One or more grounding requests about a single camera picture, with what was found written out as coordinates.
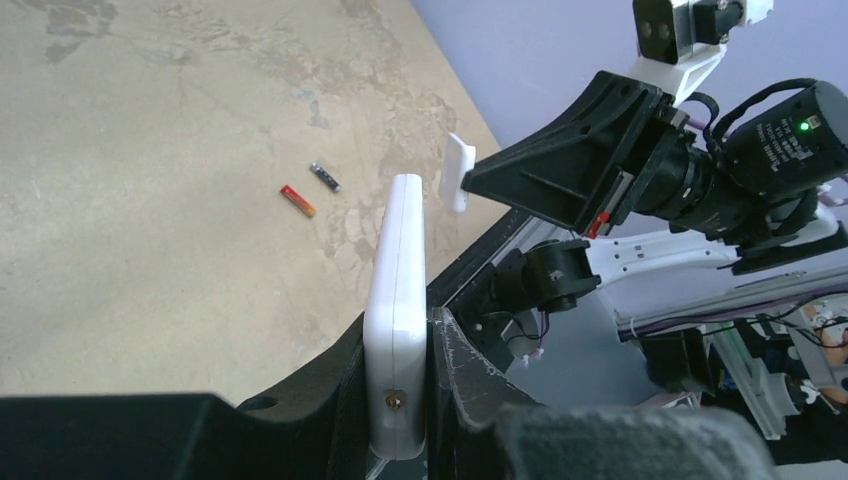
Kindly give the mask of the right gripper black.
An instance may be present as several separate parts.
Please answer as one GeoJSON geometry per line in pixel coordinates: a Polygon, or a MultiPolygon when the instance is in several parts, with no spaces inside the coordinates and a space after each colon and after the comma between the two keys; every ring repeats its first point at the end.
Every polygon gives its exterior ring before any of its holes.
{"type": "Polygon", "coordinates": [[[601,71],[548,125],[478,161],[461,186],[589,238],[632,213],[712,235],[715,162],[695,146],[685,111],[653,117],[662,101],[657,86],[601,71]]]}

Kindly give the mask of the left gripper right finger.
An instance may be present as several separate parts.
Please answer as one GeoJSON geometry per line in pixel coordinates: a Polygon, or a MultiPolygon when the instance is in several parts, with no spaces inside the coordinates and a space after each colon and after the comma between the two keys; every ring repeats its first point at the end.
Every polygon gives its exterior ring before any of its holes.
{"type": "Polygon", "coordinates": [[[428,338],[431,479],[773,479],[776,467],[741,417],[715,409],[537,402],[435,308],[428,338]]]}

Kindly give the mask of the red AAA battery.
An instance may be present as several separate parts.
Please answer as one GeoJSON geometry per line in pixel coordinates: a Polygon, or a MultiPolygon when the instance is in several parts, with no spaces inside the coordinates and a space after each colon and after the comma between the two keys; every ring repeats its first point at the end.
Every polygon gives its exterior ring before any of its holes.
{"type": "Polygon", "coordinates": [[[316,214],[315,207],[302,197],[294,188],[286,184],[280,189],[280,194],[301,211],[306,217],[313,218],[316,214]]]}

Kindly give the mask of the red white remote control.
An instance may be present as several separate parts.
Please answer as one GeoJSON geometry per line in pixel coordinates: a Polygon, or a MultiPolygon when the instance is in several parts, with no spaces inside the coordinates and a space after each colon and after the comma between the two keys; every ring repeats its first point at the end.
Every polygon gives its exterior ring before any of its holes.
{"type": "Polygon", "coordinates": [[[417,457],[425,442],[427,303],[422,180],[393,178],[364,311],[369,442],[386,460],[417,457]]]}

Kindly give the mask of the white battery cover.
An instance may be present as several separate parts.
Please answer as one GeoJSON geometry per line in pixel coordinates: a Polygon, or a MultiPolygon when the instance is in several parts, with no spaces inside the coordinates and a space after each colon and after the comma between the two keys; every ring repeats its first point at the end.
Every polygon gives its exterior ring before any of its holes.
{"type": "Polygon", "coordinates": [[[474,168],[477,149],[465,143],[458,135],[448,134],[441,168],[438,196],[444,207],[455,213],[464,213],[470,194],[462,187],[465,175],[474,168]]]}

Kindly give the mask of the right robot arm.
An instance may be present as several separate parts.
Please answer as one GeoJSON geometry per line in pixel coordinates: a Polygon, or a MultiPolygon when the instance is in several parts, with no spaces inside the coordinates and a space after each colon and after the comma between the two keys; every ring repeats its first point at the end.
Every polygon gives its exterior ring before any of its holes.
{"type": "Polygon", "coordinates": [[[847,98],[811,78],[768,86],[727,114],[708,95],[700,131],[658,87],[598,73],[562,114],[460,176],[460,190],[571,233],[488,266],[455,310],[466,329],[499,335],[639,275],[680,268],[745,275],[844,248],[820,202],[847,172],[847,98]],[[751,120],[748,106],[783,93],[751,120]]]}

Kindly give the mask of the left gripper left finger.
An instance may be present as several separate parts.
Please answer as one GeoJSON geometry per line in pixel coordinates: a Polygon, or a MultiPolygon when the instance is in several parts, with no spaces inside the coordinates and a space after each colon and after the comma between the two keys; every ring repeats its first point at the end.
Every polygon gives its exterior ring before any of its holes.
{"type": "Polygon", "coordinates": [[[5,479],[362,479],[362,324],[239,405],[210,393],[5,397],[5,479]]]}

